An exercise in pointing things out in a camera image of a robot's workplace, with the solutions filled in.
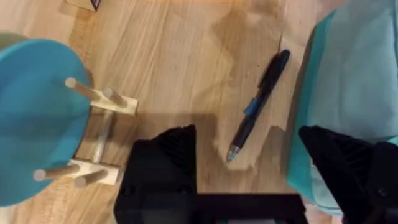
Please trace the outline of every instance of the blue plate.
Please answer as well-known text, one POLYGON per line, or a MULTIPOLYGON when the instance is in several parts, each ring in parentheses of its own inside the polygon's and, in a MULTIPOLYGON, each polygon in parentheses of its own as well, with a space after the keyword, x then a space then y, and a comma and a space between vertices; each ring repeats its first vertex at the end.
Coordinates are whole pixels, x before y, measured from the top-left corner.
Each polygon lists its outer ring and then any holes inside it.
POLYGON ((78 56, 52 40, 25 40, 0 51, 0 206, 19 203, 52 180, 36 169, 65 165, 86 128, 90 102, 64 80, 88 78, 78 56))

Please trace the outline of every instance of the teal towel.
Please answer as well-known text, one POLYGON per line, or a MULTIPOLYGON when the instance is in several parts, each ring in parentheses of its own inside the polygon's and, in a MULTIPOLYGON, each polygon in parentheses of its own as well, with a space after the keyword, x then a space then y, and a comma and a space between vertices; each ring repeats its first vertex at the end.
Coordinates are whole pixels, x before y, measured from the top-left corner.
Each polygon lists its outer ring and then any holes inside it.
POLYGON ((397 1, 351 0, 315 28, 288 169, 288 183, 341 214, 298 130, 318 125, 369 142, 398 135, 397 1))

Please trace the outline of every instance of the wooden table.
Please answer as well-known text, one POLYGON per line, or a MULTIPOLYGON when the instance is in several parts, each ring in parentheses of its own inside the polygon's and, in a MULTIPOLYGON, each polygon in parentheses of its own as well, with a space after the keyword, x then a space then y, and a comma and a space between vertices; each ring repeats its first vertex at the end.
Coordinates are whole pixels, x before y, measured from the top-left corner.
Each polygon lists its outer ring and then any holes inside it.
MULTIPOLYGON (((102 0, 97 13, 63 0, 0 0, 0 29, 70 46, 94 79, 139 100, 118 116, 103 162, 123 166, 136 139, 174 126, 197 127, 200 192, 292 192, 284 174, 290 111, 305 44, 338 2, 298 0, 102 0), (271 57, 292 51, 244 150, 228 146, 271 57)), ((103 112, 93 110, 76 156, 93 155, 103 112)), ((118 186, 77 189, 55 180, 35 197, 0 210, 0 223, 113 223, 118 186)))

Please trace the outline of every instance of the wooden dowel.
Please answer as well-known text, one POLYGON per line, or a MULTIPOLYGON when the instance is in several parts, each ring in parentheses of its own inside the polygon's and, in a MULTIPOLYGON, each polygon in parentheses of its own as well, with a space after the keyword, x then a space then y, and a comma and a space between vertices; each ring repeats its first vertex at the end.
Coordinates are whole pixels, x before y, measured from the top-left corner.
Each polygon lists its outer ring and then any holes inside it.
POLYGON ((65 85, 71 89, 75 90, 76 92, 82 94, 83 96, 89 98, 91 101, 99 100, 101 97, 93 91, 91 88, 81 84, 75 78, 67 78, 65 80, 65 85))
POLYGON ((111 88, 105 88, 102 91, 102 94, 107 97, 109 100, 111 100, 113 103, 116 103, 118 106, 126 107, 127 102, 121 95, 116 93, 114 90, 111 88))
POLYGON ((104 154, 106 140, 108 139, 109 131, 111 129, 112 119, 113 111, 106 110, 103 124, 101 126, 101 132, 98 135, 97 145, 95 146, 95 152, 93 157, 93 162, 95 163, 101 162, 102 155, 104 154))
POLYGON ((42 181, 46 179, 52 179, 61 177, 67 174, 73 174, 80 170, 79 165, 71 164, 63 167, 51 168, 51 169, 39 169, 33 173, 33 179, 36 181, 42 181))
POLYGON ((76 187, 86 187, 89 184, 95 183, 103 178, 105 178, 108 175, 108 172, 104 169, 101 169, 99 171, 86 174, 86 175, 81 175, 75 179, 75 186, 76 187))

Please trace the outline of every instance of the pen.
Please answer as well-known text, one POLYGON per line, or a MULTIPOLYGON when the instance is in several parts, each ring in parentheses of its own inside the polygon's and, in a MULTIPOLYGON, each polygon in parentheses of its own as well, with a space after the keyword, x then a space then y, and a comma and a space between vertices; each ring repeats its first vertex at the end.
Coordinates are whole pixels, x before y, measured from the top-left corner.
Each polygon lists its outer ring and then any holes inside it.
POLYGON ((249 106, 244 110, 245 117, 239 125, 238 131, 229 147, 227 162, 231 162, 235 156, 242 150, 246 139, 249 137, 262 108, 271 95, 280 75, 282 74, 290 52, 283 50, 277 53, 268 65, 267 70, 260 80, 256 97, 254 97, 249 106))

